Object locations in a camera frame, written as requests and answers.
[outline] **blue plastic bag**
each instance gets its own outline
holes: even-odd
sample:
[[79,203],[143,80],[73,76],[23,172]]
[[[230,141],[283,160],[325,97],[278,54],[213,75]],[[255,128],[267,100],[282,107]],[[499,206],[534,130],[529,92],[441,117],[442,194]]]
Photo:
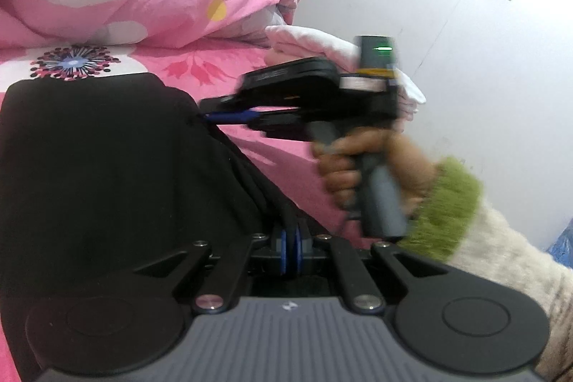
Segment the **blue plastic bag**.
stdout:
[[555,261],[573,269],[573,219],[559,235],[557,241],[547,249]]

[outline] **white wall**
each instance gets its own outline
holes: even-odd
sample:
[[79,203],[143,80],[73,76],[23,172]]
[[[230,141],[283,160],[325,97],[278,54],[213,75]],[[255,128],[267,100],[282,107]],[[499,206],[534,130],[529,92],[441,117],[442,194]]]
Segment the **white wall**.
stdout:
[[302,0],[296,24],[395,37],[428,98],[414,140],[465,160],[539,247],[573,217],[573,0]]

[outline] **green knitted cuff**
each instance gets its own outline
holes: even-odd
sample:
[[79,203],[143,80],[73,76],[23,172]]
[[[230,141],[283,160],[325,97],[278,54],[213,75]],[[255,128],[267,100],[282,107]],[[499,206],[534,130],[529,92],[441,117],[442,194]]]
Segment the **green knitted cuff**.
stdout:
[[462,241],[472,221],[481,185],[453,157],[439,165],[432,194],[416,213],[411,234],[399,245],[436,261],[446,262]]

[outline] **hand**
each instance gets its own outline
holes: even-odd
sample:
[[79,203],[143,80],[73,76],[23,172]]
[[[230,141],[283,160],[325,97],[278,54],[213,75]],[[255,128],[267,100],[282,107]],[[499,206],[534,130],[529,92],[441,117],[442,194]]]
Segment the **hand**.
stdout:
[[422,151],[408,137],[392,130],[357,128],[328,149],[325,151],[324,145],[313,143],[312,154],[319,161],[318,169],[326,190],[340,208],[348,208],[354,203],[354,189],[360,183],[360,173],[349,156],[385,151],[407,216],[428,196],[437,175],[435,166]]

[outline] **sticker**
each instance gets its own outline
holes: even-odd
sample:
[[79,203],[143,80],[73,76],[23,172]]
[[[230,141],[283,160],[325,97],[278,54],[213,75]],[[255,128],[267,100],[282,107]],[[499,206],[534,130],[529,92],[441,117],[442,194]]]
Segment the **sticker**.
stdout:
[[393,68],[359,68],[356,70],[359,75],[370,75],[371,77],[396,78]]
[[382,92],[386,91],[386,81],[368,77],[340,77],[340,88],[344,90]]

